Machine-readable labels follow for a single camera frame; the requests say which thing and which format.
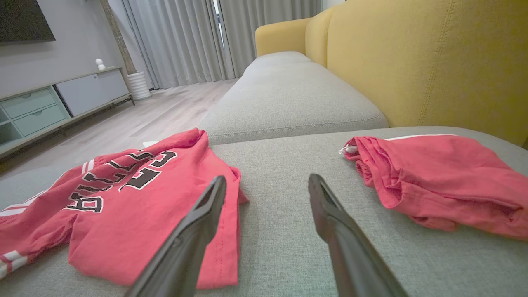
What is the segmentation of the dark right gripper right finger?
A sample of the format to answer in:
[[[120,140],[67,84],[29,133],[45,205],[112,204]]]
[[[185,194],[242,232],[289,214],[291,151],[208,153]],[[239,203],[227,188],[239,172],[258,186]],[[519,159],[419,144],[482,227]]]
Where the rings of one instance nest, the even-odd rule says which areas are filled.
[[[309,176],[311,210],[328,245],[340,297],[406,297],[408,294],[318,174]]]

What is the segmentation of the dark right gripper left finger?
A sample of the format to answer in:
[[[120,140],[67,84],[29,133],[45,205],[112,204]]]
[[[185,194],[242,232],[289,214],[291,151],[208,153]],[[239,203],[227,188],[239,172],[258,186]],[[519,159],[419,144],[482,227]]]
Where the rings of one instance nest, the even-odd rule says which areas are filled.
[[[216,176],[126,292],[127,297],[193,297],[207,245],[217,233],[226,179]]]

